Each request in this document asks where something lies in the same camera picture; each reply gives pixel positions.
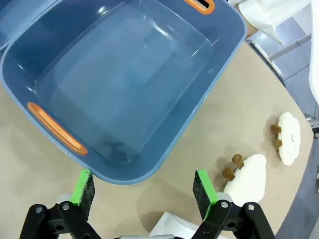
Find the gray floor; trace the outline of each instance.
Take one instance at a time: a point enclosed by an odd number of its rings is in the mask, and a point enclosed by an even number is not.
[[[293,18],[281,24],[277,30],[282,42],[289,44],[305,35]],[[255,36],[267,54],[278,51],[283,46],[265,35]],[[309,87],[309,65],[311,42],[308,41],[274,62],[283,73],[286,88],[303,113],[319,115],[317,105]],[[278,231],[277,239],[319,238],[319,194],[316,192],[317,165],[319,165],[319,139],[314,140],[309,161],[294,202]]]

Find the plastic storage bin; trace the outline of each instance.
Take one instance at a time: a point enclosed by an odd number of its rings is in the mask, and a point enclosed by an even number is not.
[[[0,0],[0,50],[57,0]]]
[[[236,10],[214,2],[204,15],[182,0],[58,1],[8,46],[2,83],[83,167],[138,183],[163,163],[246,35]]]

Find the white object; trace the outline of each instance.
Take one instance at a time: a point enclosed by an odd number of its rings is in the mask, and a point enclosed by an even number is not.
[[[297,14],[293,16],[293,19],[302,29],[302,31],[308,35],[312,33],[312,14],[311,14],[311,4],[307,5],[303,9],[301,9]]]
[[[278,139],[282,141],[279,155],[284,165],[291,165],[299,155],[300,124],[291,113],[286,112],[280,116],[278,126],[281,128]]]
[[[255,154],[244,161],[242,169],[237,168],[235,179],[228,181],[224,193],[231,196],[233,202],[242,207],[248,202],[259,202],[265,195],[266,158]]]
[[[198,225],[190,223],[172,213],[164,212],[158,223],[150,233],[150,237],[173,234],[175,237],[191,239],[198,229]]]
[[[312,7],[312,50],[309,71],[309,84],[315,100],[319,104],[319,0],[314,0]]]
[[[281,43],[276,27],[312,0],[247,0],[238,5],[244,18],[255,28]]]

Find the beige table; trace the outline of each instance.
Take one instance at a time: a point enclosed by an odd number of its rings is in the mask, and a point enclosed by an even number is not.
[[[301,124],[300,155],[284,166],[269,127],[289,111]],[[89,222],[104,239],[147,235],[164,211],[200,224],[192,192],[196,168],[223,190],[224,165],[235,153],[267,158],[266,195],[260,202],[276,233],[294,199],[313,140],[291,96],[261,59],[243,44],[158,172],[133,186],[95,180]],[[29,206],[54,205],[71,192],[81,167],[54,146],[0,88],[1,238],[18,238]]]

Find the white plush sheep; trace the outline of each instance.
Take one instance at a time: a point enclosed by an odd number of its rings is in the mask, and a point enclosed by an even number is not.
[[[240,207],[248,202],[259,202],[265,195],[266,158],[255,154],[247,158],[244,164],[242,156],[236,154],[233,163],[238,166],[235,172],[231,168],[223,171],[223,176],[229,180],[224,193],[229,194]]]
[[[280,116],[278,126],[272,125],[270,130],[278,135],[275,147],[283,164],[291,165],[299,155],[301,142],[299,121],[291,113],[286,112]]]

